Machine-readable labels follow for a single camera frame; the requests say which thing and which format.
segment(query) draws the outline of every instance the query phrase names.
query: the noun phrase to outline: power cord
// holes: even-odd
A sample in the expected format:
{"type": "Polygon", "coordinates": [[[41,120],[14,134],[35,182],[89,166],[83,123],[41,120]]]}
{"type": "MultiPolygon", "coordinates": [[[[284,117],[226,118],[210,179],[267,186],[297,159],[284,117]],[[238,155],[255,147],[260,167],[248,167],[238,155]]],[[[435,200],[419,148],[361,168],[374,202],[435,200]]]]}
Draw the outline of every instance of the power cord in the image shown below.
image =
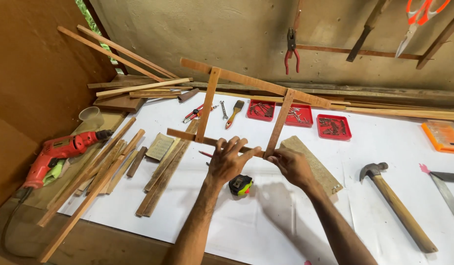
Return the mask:
{"type": "Polygon", "coordinates": [[[24,190],[21,190],[22,192],[17,192],[17,194],[19,193],[21,196],[19,201],[18,201],[18,204],[16,205],[16,207],[14,208],[14,210],[12,211],[12,213],[10,214],[10,216],[8,217],[8,220],[6,221],[6,224],[5,226],[3,227],[3,231],[1,232],[1,248],[3,249],[3,251],[5,251],[6,254],[9,254],[9,255],[12,255],[12,256],[17,256],[17,257],[27,257],[27,258],[35,258],[33,256],[21,256],[21,255],[16,255],[12,252],[10,252],[7,248],[6,248],[6,232],[8,230],[8,226],[10,225],[11,221],[12,221],[12,218],[13,216],[15,215],[16,211],[18,211],[19,207],[23,204],[23,202],[29,197],[29,195],[31,194],[31,192],[33,191],[33,188],[32,187],[27,187],[25,188],[24,190]]]}

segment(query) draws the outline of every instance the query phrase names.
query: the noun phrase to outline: red tray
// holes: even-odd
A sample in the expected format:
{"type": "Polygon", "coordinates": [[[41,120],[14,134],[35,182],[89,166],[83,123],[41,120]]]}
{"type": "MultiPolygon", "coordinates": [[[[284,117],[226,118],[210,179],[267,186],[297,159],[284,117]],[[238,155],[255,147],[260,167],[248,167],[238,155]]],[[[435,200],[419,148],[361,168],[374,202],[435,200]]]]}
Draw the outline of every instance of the red tray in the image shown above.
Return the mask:
{"type": "Polygon", "coordinates": [[[297,115],[300,115],[299,118],[301,120],[304,120],[305,118],[309,123],[300,123],[294,116],[288,116],[284,124],[309,128],[312,127],[314,120],[312,118],[312,110],[310,109],[309,105],[292,104],[291,107],[298,108],[299,110],[296,111],[296,113],[297,115]]]}
{"type": "Polygon", "coordinates": [[[270,122],[273,120],[273,117],[275,116],[275,102],[272,101],[263,101],[263,100],[250,100],[250,104],[248,105],[248,110],[247,110],[247,117],[251,119],[257,119],[257,120],[262,120],[262,121],[267,121],[270,122]],[[264,117],[265,112],[267,111],[265,108],[261,108],[257,104],[261,103],[263,105],[269,104],[270,106],[273,107],[273,111],[271,113],[271,117],[264,117]]]}
{"type": "Polygon", "coordinates": [[[317,115],[317,129],[318,136],[320,136],[321,138],[334,140],[348,140],[351,138],[351,131],[349,129],[348,120],[343,116],[319,114],[317,115]],[[325,120],[321,123],[321,119],[330,119],[330,121],[325,120]],[[333,130],[333,125],[331,125],[332,122],[336,125],[336,128],[339,132],[338,135],[324,133],[324,131],[327,131],[328,129],[333,130]]]}

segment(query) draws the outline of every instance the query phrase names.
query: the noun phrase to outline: hammer head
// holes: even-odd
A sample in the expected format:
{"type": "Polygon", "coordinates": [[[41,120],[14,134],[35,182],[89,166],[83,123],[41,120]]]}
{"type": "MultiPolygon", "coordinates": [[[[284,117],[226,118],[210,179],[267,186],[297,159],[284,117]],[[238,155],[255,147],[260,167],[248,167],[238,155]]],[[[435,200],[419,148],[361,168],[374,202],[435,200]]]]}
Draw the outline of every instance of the hammer head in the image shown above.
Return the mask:
{"type": "Polygon", "coordinates": [[[380,175],[381,170],[385,170],[388,168],[389,168],[389,166],[385,162],[382,162],[379,164],[374,164],[374,163],[369,164],[369,165],[363,167],[363,169],[361,169],[361,172],[359,173],[359,181],[362,181],[363,178],[365,178],[365,176],[369,176],[371,178],[376,175],[380,175]]]}

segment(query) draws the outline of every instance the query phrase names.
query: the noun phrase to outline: tape measure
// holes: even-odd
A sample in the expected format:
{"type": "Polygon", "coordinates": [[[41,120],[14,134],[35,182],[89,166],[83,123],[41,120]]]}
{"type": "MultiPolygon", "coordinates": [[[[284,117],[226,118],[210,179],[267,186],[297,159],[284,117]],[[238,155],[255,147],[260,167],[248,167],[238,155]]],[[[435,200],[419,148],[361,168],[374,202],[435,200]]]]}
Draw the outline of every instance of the tape measure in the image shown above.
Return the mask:
{"type": "Polygon", "coordinates": [[[253,179],[244,175],[238,175],[228,182],[230,192],[236,196],[248,194],[252,185],[253,179]]]}

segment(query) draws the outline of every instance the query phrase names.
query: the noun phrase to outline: orange scissors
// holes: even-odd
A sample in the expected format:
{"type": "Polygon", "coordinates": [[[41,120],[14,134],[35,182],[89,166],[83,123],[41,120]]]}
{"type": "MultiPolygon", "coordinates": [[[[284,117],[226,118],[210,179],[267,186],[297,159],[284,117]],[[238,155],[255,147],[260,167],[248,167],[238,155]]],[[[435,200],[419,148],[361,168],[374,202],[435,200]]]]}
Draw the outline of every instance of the orange scissors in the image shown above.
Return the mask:
{"type": "Polygon", "coordinates": [[[441,7],[436,9],[436,11],[431,12],[430,7],[431,4],[433,3],[433,0],[422,0],[420,8],[416,11],[410,11],[410,5],[412,4],[412,0],[408,0],[406,12],[410,28],[405,34],[404,39],[400,42],[400,46],[397,49],[397,52],[395,53],[395,58],[399,57],[405,50],[417,28],[426,23],[430,18],[434,17],[436,14],[441,12],[441,10],[443,10],[450,1],[451,0],[446,0],[441,5],[441,7]]]}

